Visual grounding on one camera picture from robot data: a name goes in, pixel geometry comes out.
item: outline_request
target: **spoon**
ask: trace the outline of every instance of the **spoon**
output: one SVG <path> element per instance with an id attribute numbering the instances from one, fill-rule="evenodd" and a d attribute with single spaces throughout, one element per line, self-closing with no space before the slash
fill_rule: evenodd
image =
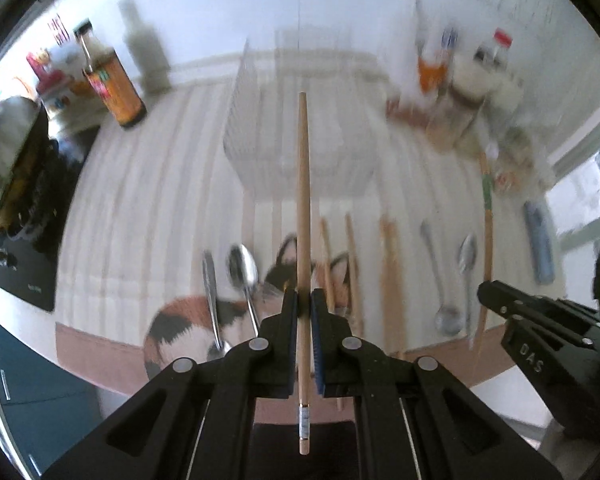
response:
<path id="1" fill-rule="evenodd" d="M 460 250 L 458 251 L 458 269 L 460 274 L 464 276 L 464 286 L 466 287 L 466 311 L 464 314 L 464 323 L 466 327 L 466 335 L 469 339 L 469 349 L 474 347 L 475 332 L 472 327 L 474 316 L 472 313 L 474 298 L 471 294 L 471 271 L 474 270 L 475 257 L 478 252 L 474 234 L 470 234 L 464 239 Z"/>
<path id="2" fill-rule="evenodd" d="M 206 358 L 208 361 L 223 357 L 232 346 L 220 337 L 220 325 L 218 324 L 218 290 L 216 288 L 216 268 L 214 259 L 209 251 L 202 256 L 202 279 L 205 282 L 206 302 L 211 313 L 211 325 L 214 329 L 215 343 L 211 345 Z"/>
<path id="3" fill-rule="evenodd" d="M 433 242 L 431 240 L 431 226 L 425 220 L 420 226 L 420 235 L 424 241 L 424 245 L 429 251 L 431 258 L 431 267 L 433 268 L 433 276 L 438 287 L 438 296 L 440 297 L 440 308 L 436 312 L 435 323 L 436 329 L 442 335 L 452 337 L 458 335 L 462 330 L 462 316 L 455 305 L 445 304 L 445 291 L 442 287 L 442 279 L 440 278 L 440 270 L 436 261 L 436 254 L 433 250 Z"/>
<path id="4" fill-rule="evenodd" d="M 241 289 L 247 300 L 251 324 L 257 337 L 260 331 L 260 321 L 258 320 L 258 314 L 251 299 L 251 290 L 258 283 L 258 267 L 256 266 L 256 262 L 249 250 L 240 244 L 231 246 L 226 264 L 229 269 L 229 278 L 232 285 L 235 288 Z"/>

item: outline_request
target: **white wall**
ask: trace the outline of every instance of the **white wall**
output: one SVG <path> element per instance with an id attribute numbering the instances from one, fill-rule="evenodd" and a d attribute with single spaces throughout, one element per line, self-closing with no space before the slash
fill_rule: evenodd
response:
<path id="1" fill-rule="evenodd" d="M 375 54 L 382 24 L 408 1 L 413 0 L 56 0 L 50 10 L 69 30 L 89 18 L 135 77 L 149 68 L 239 52 L 247 37 L 254 49 L 273 48 L 276 30 L 299 25 L 347 31 L 351 48 Z M 600 40 L 568 0 L 541 0 L 538 5 L 554 6 L 552 25 L 545 29 L 512 18 L 509 0 L 423 1 L 431 14 L 456 22 L 466 52 L 474 52 L 496 27 L 512 35 L 510 66 L 525 79 L 530 99 L 552 117 L 562 117 L 555 138 L 547 139 L 552 149 L 600 104 Z M 124 2 L 136 6 L 144 34 L 135 44 L 121 11 Z M 18 70 L 29 70 L 23 59 L 28 50 L 44 46 L 46 19 L 32 28 L 36 32 L 27 31 L 12 56 Z M 142 38 L 149 36 L 143 53 Z"/>

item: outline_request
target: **wooden stick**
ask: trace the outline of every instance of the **wooden stick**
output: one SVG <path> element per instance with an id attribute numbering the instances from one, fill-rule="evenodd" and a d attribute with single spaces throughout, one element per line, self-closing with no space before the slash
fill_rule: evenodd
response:
<path id="1" fill-rule="evenodd" d="M 333 282 L 331 281 L 331 243 L 329 241 L 329 226 L 327 219 L 320 219 L 320 234 L 322 235 L 322 257 L 324 259 L 324 291 L 327 297 L 327 309 L 331 314 L 336 313 L 336 297 L 333 291 Z M 343 410 L 342 398 L 336 399 L 336 407 L 339 412 Z"/>
<path id="2" fill-rule="evenodd" d="M 298 435 L 300 454 L 309 453 L 309 387 L 311 383 L 311 187 L 309 181 L 309 126 L 306 94 L 298 108 Z"/>
<path id="3" fill-rule="evenodd" d="M 353 237 L 353 224 L 351 215 L 344 217 L 347 230 L 347 247 L 349 251 L 349 287 L 351 291 L 351 332 L 358 337 L 364 337 L 365 323 L 360 306 L 360 286 L 358 284 L 358 256 L 356 254 L 356 241 Z"/>
<path id="4" fill-rule="evenodd" d="M 482 194 L 484 197 L 484 281 L 490 282 L 493 275 L 493 211 L 491 205 L 491 172 L 487 155 L 484 152 L 480 154 L 480 172 L 482 173 Z M 475 334 L 475 360 L 472 377 L 474 377 L 480 361 L 482 336 L 487 323 L 487 313 L 487 308 L 481 305 Z"/>
<path id="5" fill-rule="evenodd" d="M 382 258 L 382 320 L 384 321 L 384 351 L 399 352 L 405 345 L 404 298 L 402 296 L 402 265 L 395 222 L 386 216 L 380 219 Z"/>

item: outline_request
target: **orange label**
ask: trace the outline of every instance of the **orange label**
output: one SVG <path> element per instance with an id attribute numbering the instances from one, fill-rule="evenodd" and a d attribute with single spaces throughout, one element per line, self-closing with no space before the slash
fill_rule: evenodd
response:
<path id="1" fill-rule="evenodd" d="M 426 94 L 438 88 L 445 80 L 446 64 L 428 64 L 419 57 L 418 74 L 420 75 L 420 89 Z"/>
<path id="2" fill-rule="evenodd" d="M 120 124 L 131 121 L 142 109 L 142 100 L 129 81 L 118 56 L 87 74 L 87 79 Z"/>

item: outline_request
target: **bottle label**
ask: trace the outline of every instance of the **bottle label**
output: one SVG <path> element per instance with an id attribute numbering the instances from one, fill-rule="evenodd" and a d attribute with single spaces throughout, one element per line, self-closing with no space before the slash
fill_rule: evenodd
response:
<path id="1" fill-rule="evenodd" d="M 86 76 L 91 87 L 120 124 L 133 120 L 142 109 L 142 100 L 129 81 L 118 56 Z"/>

